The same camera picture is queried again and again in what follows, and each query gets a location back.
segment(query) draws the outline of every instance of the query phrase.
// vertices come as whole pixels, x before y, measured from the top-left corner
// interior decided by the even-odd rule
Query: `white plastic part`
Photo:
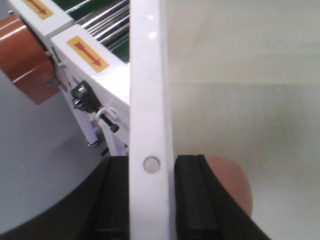
[[[173,240],[175,192],[163,1],[131,2],[129,213],[131,240]],[[156,158],[159,170],[145,162]]]

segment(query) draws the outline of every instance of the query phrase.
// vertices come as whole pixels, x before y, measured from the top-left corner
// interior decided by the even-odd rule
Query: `yellow sticker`
[[[96,53],[81,37],[76,36],[67,42],[98,73],[109,67],[109,64]]]
[[[47,19],[54,13],[40,0],[23,0],[42,20]]]

